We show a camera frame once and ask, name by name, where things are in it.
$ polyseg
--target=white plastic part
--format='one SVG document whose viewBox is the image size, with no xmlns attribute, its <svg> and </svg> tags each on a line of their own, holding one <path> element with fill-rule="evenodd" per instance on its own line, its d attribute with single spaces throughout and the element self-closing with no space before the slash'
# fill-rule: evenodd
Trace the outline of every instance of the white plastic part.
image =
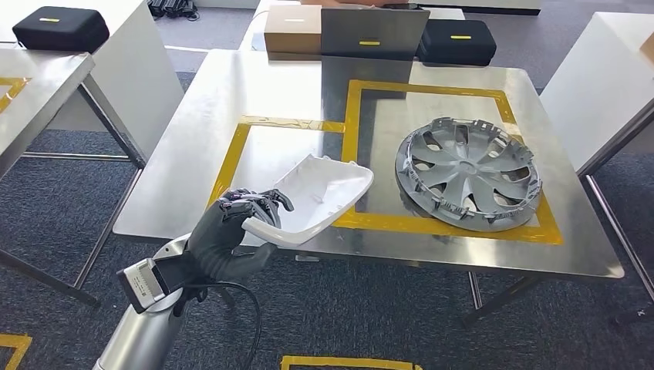
<svg viewBox="0 0 654 370">
<path fill-rule="evenodd" d="M 295 210 L 279 207 L 281 229 L 251 217 L 243 228 L 264 241 L 293 248 L 341 217 L 373 183 L 373 172 L 354 162 L 307 156 L 276 184 Z"/>
</svg>

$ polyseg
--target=metal table surface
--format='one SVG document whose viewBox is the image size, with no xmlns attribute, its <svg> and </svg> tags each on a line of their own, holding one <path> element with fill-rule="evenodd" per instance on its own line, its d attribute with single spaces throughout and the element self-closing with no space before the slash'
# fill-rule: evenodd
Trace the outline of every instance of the metal table surface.
<svg viewBox="0 0 654 370">
<path fill-rule="evenodd" d="M 0 49 L 0 177 L 45 129 L 95 64 L 88 53 Z"/>
<path fill-rule="evenodd" d="M 380 91 L 395 88 L 409 92 Z M 322 131 L 288 125 L 244 129 L 248 119 L 243 115 L 331 122 L 310 123 Z M 535 155 L 551 212 L 540 213 L 539 208 L 538 220 L 495 235 L 416 216 L 396 183 L 395 155 L 408 133 L 441 116 L 484 119 L 521 134 Z M 233 187 L 266 190 L 309 153 L 337 160 L 356 158 L 373 170 L 375 180 L 356 205 L 358 221 L 339 220 L 335 225 L 341 227 L 330 227 L 291 252 L 537 276 L 624 275 L 531 80 L 521 69 L 435 68 L 418 62 L 328 57 L 268 61 L 264 52 L 211 51 L 113 230 L 138 237 L 179 237 L 192 230 L 212 189 L 224 189 L 231 174 Z M 222 183 L 217 182 L 219 172 Z M 418 221 L 403 226 L 407 217 Z M 403 227 L 409 232 L 399 230 Z M 244 243 L 261 241 L 248 235 Z"/>
</svg>

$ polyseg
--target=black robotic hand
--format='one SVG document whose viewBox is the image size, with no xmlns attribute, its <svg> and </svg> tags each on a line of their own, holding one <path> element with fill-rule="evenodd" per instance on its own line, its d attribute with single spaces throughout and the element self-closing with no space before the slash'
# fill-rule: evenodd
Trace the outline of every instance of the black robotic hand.
<svg viewBox="0 0 654 370">
<path fill-rule="evenodd" d="M 234 249 L 243 241 L 245 230 L 241 225 L 249 217 L 280 227 L 279 204 L 293 210 L 291 201 L 276 189 L 263 193 L 230 190 L 215 201 L 187 241 L 187 249 L 202 272 L 211 280 L 220 281 L 260 271 L 277 248 L 274 244 L 266 243 L 253 254 L 234 255 Z"/>
</svg>

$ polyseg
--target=floor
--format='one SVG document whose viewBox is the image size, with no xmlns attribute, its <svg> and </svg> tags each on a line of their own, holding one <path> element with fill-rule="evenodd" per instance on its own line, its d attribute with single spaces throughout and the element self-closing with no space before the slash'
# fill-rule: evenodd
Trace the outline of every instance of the floor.
<svg viewBox="0 0 654 370">
<path fill-rule="evenodd" d="M 525 68 L 542 87 L 594 11 L 654 12 L 654 5 L 651 0 L 545 0 L 539 17 L 467 16 L 490 26 L 499 46 L 494 64 Z M 236 48 L 251 12 L 201 9 L 201 15 L 195 23 L 158 21 L 164 43 Z M 227 19 L 232 23 L 225 25 Z M 190 43 L 193 35 L 203 36 Z M 187 87 L 203 54 L 170 55 Z M 47 133 L 32 145 L 35 150 L 116 149 L 110 138 L 95 133 L 74 138 Z M 652 169 L 654 158 L 622 153 L 598 175 L 645 253 L 654 222 L 647 211 L 651 207 L 633 212 L 633 203 L 625 199 L 636 191 L 639 200 L 649 199 L 654 176 L 647 173 L 654 173 Z M 125 163 L 18 161 L 0 181 L 0 246 L 72 281 L 132 170 Z M 638 176 L 626 176 L 633 173 Z M 151 256 L 159 246 L 109 238 L 85 285 L 102 300 L 97 309 L 0 268 L 0 332 L 26 333 L 33 339 L 19 368 L 91 368 L 127 305 L 115 272 Z M 425 369 L 654 368 L 654 322 L 617 328 L 608 321 L 615 313 L 648 303 L 622 250 L 616 251 L 626 269 L 624 279 L 548 281 L 471 329 L 459 321 L 472 308 L 464 272 L 346 261 L 298 263 L 276 256 L 265 271 L 242 281 L 256 292 L 264 313 L 252 368 L 277 369 L 283 355 L 385 358 Z M 484 298 L 516 278 L 481 275 Z M 248 301 L 236 298 L 234 310 L 215 294 L 190 306 L 166 369 L 238 368 L 253 334 L 253 317 Z M 12 353 L 0 347 L 0 364 Z"/>
</svg>

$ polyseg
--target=white table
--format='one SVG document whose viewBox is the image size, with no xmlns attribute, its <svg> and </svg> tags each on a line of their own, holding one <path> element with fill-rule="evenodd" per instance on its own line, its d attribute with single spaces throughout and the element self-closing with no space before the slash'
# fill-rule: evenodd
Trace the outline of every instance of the white table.
<svg viewBox="0 0 654 370">
<path fill-rule="evenodd" d="M 149 159 L 184 95 L 143 0 L 23 0 L 0 12 L 0 41 L 15 41 L 12 26 L 44 5 L 92 8 L 100 12 L 109 39 L 93 53 L 91 75 L 116 112 L 113 121 L 139 154 Z M 0 43 L 0 48 L 15 44 Z M 77 92 L 49 129 L 104 130 Z"/>
<path fill-rule="evenodd" d="M 595 13 L 541 94 L 580 175 L 615 150 L 654 100 L 654 63 L 640 52 L 653 32 L 654 15 Z"/>
<path fill-rule="evenodd" d="M 299 5 L 296 0 L 261 0 L 252 16 L 252 21 L 245 31 L 243 41 L 238 50 L 261 50 L 265 51 L 264 29 L 268 19 L 268 11 L 271 5 Z M 464 20 L 465 15 L 461 9 L 456 8 L 428 8 L 430 19 L 459 19 Z"/>
</svg>

